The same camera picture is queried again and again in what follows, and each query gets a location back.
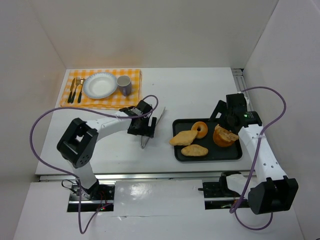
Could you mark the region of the metal tongs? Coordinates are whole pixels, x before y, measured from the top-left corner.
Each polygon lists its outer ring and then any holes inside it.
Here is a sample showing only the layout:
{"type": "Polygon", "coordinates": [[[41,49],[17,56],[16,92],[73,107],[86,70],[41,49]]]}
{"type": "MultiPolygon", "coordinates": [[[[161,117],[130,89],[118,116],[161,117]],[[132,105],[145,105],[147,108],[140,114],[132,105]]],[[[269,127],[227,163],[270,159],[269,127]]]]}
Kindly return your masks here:
{"type": "MultiPolygon", "coordinates": [[[[155,123],[155,127],[157,127],[157,125],[159,124],[159,122],[162,120],[163,115],[166,111],[166,107],[160,107],[157,108],[154,112],[153,112],[153,116],[156,117],[156,123],[155,123]]],[[[150,140],[150,137],[147,136],[142,136],[140,139],[140,148],[144,149],[148,143],[148,141],[150,140]]]]}

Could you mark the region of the triangular bread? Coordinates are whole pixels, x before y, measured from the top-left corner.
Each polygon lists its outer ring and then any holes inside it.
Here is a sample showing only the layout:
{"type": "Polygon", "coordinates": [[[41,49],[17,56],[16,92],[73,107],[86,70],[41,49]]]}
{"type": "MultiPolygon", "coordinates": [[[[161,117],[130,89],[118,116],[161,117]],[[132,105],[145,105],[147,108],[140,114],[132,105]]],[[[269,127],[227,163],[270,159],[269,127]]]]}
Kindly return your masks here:
{"type": "Polygon", "coordinates": [[[196,130],[184,130],[175,135],[169,144],[172,146],[190,146],[195,140],[198,132],[196,130]]]}

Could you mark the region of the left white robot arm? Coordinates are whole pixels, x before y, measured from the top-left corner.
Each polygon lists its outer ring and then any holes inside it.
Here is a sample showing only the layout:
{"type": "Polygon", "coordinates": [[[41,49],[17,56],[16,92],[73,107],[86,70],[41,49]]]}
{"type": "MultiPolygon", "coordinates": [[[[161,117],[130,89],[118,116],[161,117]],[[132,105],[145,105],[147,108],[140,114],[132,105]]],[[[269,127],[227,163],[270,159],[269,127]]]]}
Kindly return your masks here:
{"type": "Polygon", "coordinates": [[[114,133],[127,131],[130,135],[154,137],[157,118],[152,117],[152,106],[141,100],[137,106],[120,109],[115,117],[104,117],[84,121],[75,118],[62,135],[57,150],[72,166],[72,171],[79,177],[82,193],[93,198],[101,189],[93,173],[90,160],[96,143],[114,133]]]}

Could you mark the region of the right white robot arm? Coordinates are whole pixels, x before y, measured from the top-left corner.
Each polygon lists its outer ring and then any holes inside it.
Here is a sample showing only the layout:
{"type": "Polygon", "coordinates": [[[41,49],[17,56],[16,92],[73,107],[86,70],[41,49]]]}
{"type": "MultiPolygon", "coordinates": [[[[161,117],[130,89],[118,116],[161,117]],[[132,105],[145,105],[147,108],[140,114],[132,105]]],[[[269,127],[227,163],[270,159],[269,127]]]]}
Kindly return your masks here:
{"type": "Polygon", "coordinates": [[[227,147],[235,136],[244,144],[252,162],[249,175],[224,172],[222,184],[227,190],[240,194],[256,215],[288,211],[299,185],[280,167],[265,136],[266,126],[255,111],[248,111],[243,93],[229,94],[219,100],[210,116],[218,126],[214,130],[214,143],[227,147]]]}

